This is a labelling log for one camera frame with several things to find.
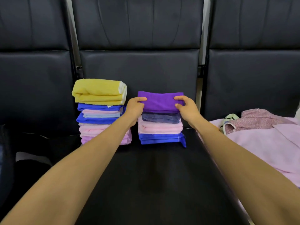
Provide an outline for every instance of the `black leather backrest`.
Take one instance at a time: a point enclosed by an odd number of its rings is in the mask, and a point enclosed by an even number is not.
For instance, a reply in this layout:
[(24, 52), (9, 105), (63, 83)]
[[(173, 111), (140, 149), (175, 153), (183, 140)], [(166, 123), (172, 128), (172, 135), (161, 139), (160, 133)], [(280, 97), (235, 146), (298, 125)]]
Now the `black leather backrest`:
[(74, 0), (79, 48), (200, 47), (203, 0)]
[(65, 0), (0, 0), (0, 124), (77, 133)]
[(208, 119), (264, 108), (293, 117), (300, 100), (300, 0), (213, 0)]

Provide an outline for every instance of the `finger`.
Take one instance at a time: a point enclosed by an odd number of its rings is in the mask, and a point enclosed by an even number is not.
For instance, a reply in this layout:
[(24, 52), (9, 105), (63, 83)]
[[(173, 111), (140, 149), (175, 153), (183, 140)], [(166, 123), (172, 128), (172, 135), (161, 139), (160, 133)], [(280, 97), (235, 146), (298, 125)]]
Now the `finger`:
[(147, 98), (146, 97), (135, 97), (135, 98), (133, 98), (133, 100), (136, 102), (140, 102), (140, 101), (146, 101)]
[(187, 96), (185, 96), (185, 95), (175, 96), (174, 99), (175, 99), (175, 100), (183, 100), (186, 104), (187, 104), (187, 102), (190, 100), (190, 98), (187, 97)]
[(183, 107), (181, 104), (176, 103), (175, 107), (180, 111), (180, 109)]

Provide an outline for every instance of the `stack of folded towels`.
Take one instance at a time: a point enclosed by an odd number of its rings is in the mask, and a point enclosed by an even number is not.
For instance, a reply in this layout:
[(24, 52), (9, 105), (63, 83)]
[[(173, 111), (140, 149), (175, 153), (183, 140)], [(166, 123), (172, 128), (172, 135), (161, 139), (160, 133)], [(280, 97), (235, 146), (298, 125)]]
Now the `stack of folded towels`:
[[(81, 79), (75, 82), (72, 95), (81, 111), (79, 123), (81, 143), (84, 144), (103, 132), (125, 112), (127, 86), (121, 81)], [(130, 129), (120, 145), (130, 144)]]
[(138, 133), (141, 144), (157, 144), (168, 142), (181, 142), (186, 147), (185, 137), (182, 133), (183, 125), (179, 110), (175, 104), (183, 105), (183, 101), (175, 100), (175, 96), (182, 92), (157, 94), (139, 91), (139, 97), (146, 97), (144, 111), (138, 119)]

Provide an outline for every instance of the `hand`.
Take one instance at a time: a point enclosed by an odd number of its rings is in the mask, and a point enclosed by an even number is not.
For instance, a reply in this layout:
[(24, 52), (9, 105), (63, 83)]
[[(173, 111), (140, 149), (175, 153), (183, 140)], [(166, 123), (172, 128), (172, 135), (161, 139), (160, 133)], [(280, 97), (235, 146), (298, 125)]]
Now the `hand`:
[(128, 101), (124, 115), (132, 120), (130, 126), (134, 126), (137, 122), (138, 117), (140, 117), (143, 113), (144, 104), (140, 101), (146, 100), (147, 98), (145, 97), (135, 97)]
[(199, 113), (199, 110), (194, 100), (184, 95), (175, 96), (174, 99), (183, 100), (185, 102), (185, 106), (182, 106), (181, 104), (177, 103), (175, 104), (175, 107), (180, 111), (182, 118), (186, 120), (192, 128), (195, 128), (195, 122), (197, 120), (204, 119)]

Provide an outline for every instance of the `forearm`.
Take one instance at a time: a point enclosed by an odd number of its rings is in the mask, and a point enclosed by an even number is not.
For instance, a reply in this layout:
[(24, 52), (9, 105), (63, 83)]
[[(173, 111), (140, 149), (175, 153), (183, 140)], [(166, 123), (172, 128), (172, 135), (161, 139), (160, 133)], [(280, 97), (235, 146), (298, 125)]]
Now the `forearm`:
[(22, 197), (1, 225), (72, 225), (126, 131), (125, 115), (52, 167)]
[(194, 126), (256, 225), (300, 222), (300, 191), (291, 181), (205, 119)]

